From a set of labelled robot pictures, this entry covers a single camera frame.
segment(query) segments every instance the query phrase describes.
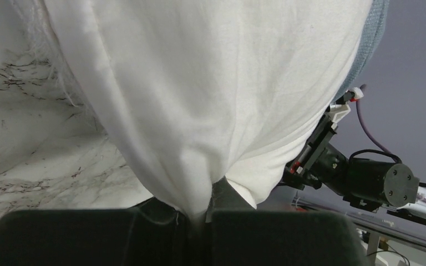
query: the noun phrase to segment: purple cable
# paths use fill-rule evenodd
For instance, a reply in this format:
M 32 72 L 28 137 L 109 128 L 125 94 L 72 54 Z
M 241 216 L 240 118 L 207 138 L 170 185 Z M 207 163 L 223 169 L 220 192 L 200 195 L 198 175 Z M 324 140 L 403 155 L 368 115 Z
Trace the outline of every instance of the purple cable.
M 365 88 L 367 87 L 366 84 L 363 84 L 362 86 L 360 86 L 360 89 L 362 91 L 365 91 Z M 365 122 L 363 121 L 363 117 L 360 111 L 360 100 L 357 101 L 357 116 L 358 116 L 358 121 L 360 122 L 360 125 L 362 126 L 363 131 L 365 132 L 365 134 L 367 135 L 367 137 L 376 145 L 378 146 L 382 151 L 389 153 L 389 154 L 393 154 L 392 152 L 390 152 L 387 148 L 385 148 L 381 143 L 379 143 L 373 136 L 372 134 L 370 134 L 370 131 L 368 130 L 367 126 L 365 125 Z

